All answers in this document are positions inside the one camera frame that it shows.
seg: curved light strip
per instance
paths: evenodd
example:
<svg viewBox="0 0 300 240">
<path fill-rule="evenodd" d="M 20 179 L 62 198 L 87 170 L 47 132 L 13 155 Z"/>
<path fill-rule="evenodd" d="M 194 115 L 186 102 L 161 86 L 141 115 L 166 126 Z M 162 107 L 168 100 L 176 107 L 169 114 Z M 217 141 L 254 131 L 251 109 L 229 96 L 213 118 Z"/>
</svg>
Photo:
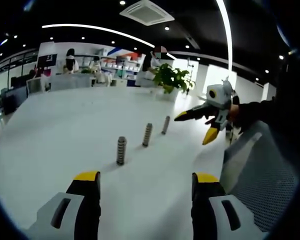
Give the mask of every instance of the curved light strip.
<svg viewBox="0 0 300 240">
<path fill-rule="evenodd" d="M 151 44 L 151 43 L 149 43 L 147 41 L 144 41 L 144 40 L 142 40 L 140 38 L 137 38 L 135 36 L 131 36 L 129 34 L 126 34 L 126 33 L 120 32 L 120 31 L 116 31 L 116 30 L 112 30 L 112 29 L 105 28 L 105 27 L 100 27 L 100 26 L 91 26 L 91 25 L 85 25 L 85 24 L 51 24 L 51 25 L 44 25 L 44 26 L 42 26 L 43 29 L 56 28 L 56 27 L 78 27 L 78 28 L 87 28 L 87 29 L 102 30 L 102 31 L 110 32 L 110 33 L 113 33 L 113 34 L 118 34 L 118 35 L 130 38 L 130 39 L 136 40 L 136 41 L 138 41 L 140 43 L 148 45 L 151 48 L 155 47 L 155 45 L 153 45 L 153 44 Z M 171 54 L 169 54 L 169 53 L 167 54 L 167 56 L 169 56 L 170 58 L 176 60 L 176 58 L 174 56 L 172 56 Z"/>
<path fill-rule="evenodd" d="M 6 42 L 8 42 L 8 39 L 3 40 L 3 41 L 0 43 L 0 46 L 2 46 L 3 44 L 5 44 Z"/>
<path fill-rule="evenodd" d="M 228 18 L 228 13 L 226 10 L 226 6 L 223 0 L 216 0 L 216 3 L 218 4 L 218 7 L 220 9 L 223 24 L 225 28 L 225 35 L 226 35 L 226 42 L 228 45 L 228 69 L 231 72 L 232 71 L 232 64 L 233 64 L 233 53 L 232 53 L 232 37 L 231 37 L 231 29 L 230 29 L 230 21 Z"/>
</svg>

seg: spring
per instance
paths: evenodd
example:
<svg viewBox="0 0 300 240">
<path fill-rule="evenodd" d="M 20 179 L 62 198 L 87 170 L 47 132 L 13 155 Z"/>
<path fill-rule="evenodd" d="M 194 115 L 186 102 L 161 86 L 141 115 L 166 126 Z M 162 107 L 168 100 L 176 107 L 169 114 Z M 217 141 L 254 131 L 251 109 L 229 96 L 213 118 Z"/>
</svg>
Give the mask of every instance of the spring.
<svg viewBox="0 0 300 240">
<path fill-rule="evenodd" d="M 145 128 L 145 133 L 144 133 L 144 138 L 143 138 L 143 143 L 142 143 L 142 145 L 144 147 L 148 147 L 148 145 L 149 145 L 151 132 L 152 132 L 152 123 L 148 123 Z"/>
<path fill-rule="evenodd" d="M 164 125 L 163 125 L 163 130 L 161 132 L 163 135 L 166 135 L 166 133 L 167 133 L 169 122 L 170 122 L 170 116 L 166 116 L 165 121 L 164 121 Z"/>
<path fill-rule="evenodd" d="M 118 139 L 118 147 L 116 152 L 116 164 L 123 165 L 125 163 L 127 140 L 124 136 Z"/>
</svg>

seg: black ceiling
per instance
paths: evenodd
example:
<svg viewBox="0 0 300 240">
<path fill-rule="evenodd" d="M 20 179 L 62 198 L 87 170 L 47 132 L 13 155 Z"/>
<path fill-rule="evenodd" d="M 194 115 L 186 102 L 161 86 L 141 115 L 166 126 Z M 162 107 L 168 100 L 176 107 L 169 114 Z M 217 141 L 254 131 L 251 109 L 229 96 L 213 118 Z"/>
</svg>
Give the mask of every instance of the black ceiling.
<svg viewBox="0 0 300 240">
<path fill-rule="evenodd" d="M 228 59 L 227 39 L 222 16 L 216 0 L 152 0 L 175 21 L 144 26 L 119 15 L 127 6 L 138 0 L 15 0 L 0 1 L 0 42 L 10 34 L 9 41 L 0 46 L 4 57 L 27 48 L 37 48 L 41 42 L 87 42 L 111 45 L 146 53 L 149 47 L 129 38 L 87 28 L 58 27 L 42 29 L 48 24 L 86 24 L 105 27 L 130 34 L 154 45 L 162 45 L 168 51 L 187 51 Z M 224 0 L 232 33 L 233 61 L 256 71 L 250 74 L 234 68 L 239 75 L 260 83 L 271 82 L 282 64 L 279 55 L 289 51 L 281 39 L 274 19 L 252 0 Z M 24 8 L 32 3 L 29 11 Z"/>
</svg>

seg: white tabletop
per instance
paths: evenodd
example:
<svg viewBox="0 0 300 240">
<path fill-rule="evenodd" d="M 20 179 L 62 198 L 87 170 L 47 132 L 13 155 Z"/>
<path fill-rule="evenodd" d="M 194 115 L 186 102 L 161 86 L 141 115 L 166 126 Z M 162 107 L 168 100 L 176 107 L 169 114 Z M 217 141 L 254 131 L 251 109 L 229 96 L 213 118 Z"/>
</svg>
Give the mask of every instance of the white tabletop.
<svg viewBox="0 0 300 240">
<path fill-rule="evenodd" d="M 193 239 L 192 173 L 220 177 L 225 132 L 203 146 L 205 118 L 174 122 L 203 102 L 179 93 L 175 103 L 141 88 L 81 88 L 28 98 L 0 138 L 0 201 L 19 228 L 65 192 L 75 175 L 101 172 L 99 239 Z M 161 135 L 171 116 L 166 135 Z M 149 147 L 141 146 L 147 123 Z M 116 165 L 119 136 L 126 163 Z"/>
</svg>

